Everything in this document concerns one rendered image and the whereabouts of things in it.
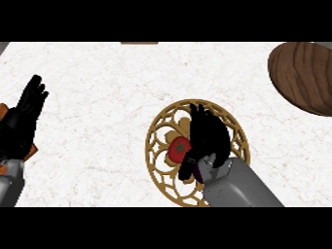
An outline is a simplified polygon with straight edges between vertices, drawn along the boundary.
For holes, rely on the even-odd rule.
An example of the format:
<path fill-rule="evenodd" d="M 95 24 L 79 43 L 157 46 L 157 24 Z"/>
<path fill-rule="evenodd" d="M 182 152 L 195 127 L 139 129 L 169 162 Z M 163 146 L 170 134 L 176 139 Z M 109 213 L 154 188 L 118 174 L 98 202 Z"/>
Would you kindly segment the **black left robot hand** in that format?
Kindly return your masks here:
<path fill-rule="evenodd" d="M 22 160 L 30 152 L 36 122 L 49 92 L 42 77 L 34 75 L 24 89 L 18 105 L 0 120 L 0 162 Z"/>

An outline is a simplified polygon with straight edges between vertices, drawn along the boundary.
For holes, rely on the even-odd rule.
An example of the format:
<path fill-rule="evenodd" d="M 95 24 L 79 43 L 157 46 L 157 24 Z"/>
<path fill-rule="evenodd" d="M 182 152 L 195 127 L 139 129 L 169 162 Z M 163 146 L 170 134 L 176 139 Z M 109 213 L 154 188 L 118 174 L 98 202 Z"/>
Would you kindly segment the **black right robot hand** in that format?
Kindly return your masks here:
<path fill-rule="evenodd" d="M 191 176 L 198 182 L 202 182 L 201 173 L 197 169 L 198 161 L 211 155 L 216 155 L 213 168 L 223 165 L 231 156 L 232 145 L 228 127 L 219 117 L 216 117 L 202 105 L 191 104 L 192 122 L 191 122 L 191 146 L 186 152 L 179 170 L 179 179 L 188 180 Z"/>

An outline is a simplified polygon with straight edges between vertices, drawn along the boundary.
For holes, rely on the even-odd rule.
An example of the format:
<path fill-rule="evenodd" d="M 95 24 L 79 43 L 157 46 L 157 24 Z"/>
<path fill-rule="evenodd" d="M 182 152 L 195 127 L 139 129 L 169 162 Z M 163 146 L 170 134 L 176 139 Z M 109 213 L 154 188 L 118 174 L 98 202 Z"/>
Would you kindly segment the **red tomato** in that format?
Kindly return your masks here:
<path fill-rule="evenodd" d="M 180 163 L 191 148 L 192 145 L 189 139 L 185 136 L 176 137 L 169 147 L 170 161 Z"/>

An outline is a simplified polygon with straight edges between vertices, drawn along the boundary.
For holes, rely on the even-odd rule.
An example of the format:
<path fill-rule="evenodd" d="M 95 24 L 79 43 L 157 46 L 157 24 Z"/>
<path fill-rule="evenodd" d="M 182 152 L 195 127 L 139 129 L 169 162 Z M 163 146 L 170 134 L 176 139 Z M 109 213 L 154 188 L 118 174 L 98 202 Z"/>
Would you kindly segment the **gold lattice round placemat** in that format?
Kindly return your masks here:
<path fill-rule="evenodd" d="M 185 99 L 166 107 L 149 125 L 145 138 L 145 163 L 148 173 L 161 194 L 180 206 L 207 206 L 204 186 L 194 176 L 179 180 L 180 164 L 170 161 L 169 147 L 176 137 L 191 139 L 191 104 L 201 104 L 229 129 L 232 156 L 250 163 L 250 143 L 233 115 L 216 103 L 202 99 Z"/>

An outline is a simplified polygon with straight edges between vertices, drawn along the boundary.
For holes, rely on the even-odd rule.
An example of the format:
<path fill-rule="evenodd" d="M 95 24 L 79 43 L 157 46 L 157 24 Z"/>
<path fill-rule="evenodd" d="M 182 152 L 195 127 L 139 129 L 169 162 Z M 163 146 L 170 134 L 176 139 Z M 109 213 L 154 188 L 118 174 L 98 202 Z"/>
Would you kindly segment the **brown wooden bowl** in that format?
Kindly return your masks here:
<path fill-rule="evenodd" d="M 287 42 L 267 58 L 273 87 L 309 113 L 332 117 L 332 42 Z"/>

